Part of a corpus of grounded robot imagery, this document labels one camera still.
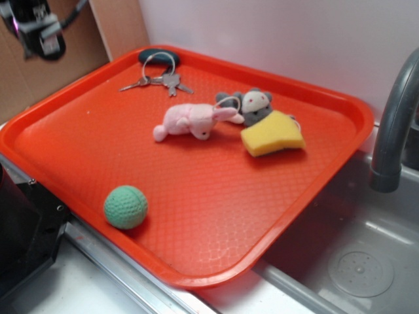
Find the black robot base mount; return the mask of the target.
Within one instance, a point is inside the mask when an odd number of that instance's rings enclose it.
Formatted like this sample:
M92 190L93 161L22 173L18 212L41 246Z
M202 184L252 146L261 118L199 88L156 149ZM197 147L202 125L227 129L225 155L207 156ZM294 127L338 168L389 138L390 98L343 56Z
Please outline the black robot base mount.
M1 167L2 302L55 263L68 218L42 184L16 184Z

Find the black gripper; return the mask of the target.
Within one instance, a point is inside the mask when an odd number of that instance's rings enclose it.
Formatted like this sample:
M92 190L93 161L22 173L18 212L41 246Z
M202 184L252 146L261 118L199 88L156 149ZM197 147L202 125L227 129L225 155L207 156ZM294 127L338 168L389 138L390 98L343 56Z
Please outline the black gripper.
M48 1L1 1L1 19L21 44L24 59L57 61L65 54L67 20L53 13Z

